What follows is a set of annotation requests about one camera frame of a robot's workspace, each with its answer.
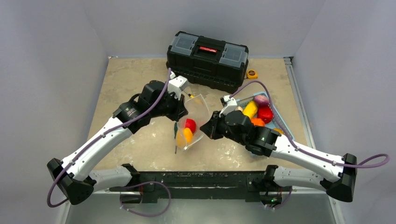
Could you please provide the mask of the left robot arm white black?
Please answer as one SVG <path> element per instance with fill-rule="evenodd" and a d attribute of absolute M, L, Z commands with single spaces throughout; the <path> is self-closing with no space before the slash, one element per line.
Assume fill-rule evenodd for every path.
<path fill-rule="evenodd" d="M 54 182 L 47 194 L 47 205 L 55 207 L 51 203 L 55 187 L 59 187 L 72 205 L 83 202 L 99 190 L 114 187 L 128 191 L 137 189 L 139 172 L 132 165 L 101 171 L 95 171 L 94 167 L 116 146 L 148 125 L 152 118 L 167 117 L 179 121 L 186 115 L 182 92 L 188 84 L 188 80 L 182 77 L 166 83 L 150 81 L 141 93 L 122 103 L 106 124 L 78 150 L 61 160 L 51 159 L 47 168 Z"/>

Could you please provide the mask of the clear zip top bag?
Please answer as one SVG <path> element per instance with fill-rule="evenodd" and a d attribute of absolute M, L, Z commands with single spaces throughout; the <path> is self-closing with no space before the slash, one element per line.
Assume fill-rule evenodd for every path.
<path fill-rule="evenodd" d="M 184 106 L 187 114 L 176 123 L 175 149 L 187 150 L 200 141 L 204 133 L 200 127 L 210 118 L 207 103 L 202 94 L 189 96 Z"/>

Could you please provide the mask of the red tomato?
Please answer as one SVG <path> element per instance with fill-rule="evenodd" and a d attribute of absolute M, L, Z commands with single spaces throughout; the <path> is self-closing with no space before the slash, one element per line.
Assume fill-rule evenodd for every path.
<path fill-rule="evenodd" d="M 193 119 L 186 119 L 184 127 L 188 128 L 192 132 L 192 134 L 194 134 L 197 129 L 197 124 Z"/>

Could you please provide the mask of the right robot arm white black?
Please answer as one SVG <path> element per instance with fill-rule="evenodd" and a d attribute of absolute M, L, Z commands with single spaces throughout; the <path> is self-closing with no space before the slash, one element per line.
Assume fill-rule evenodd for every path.
<path fill-rule="evenodd" d="M 342 202 L 353 201 L 357 158 L 352 154 L 326 154 L 296 143 L 271 128 L 254 125 L 240 111 L 227 115 L 215 111 L 200 130 L 212 140 L 227 138 L 244 146 L 252 154 L 301 166 L 300 169 L 267 166 L 265 175 L 259 181 L 267 191 L 299 186 L 321 190 Z"/>

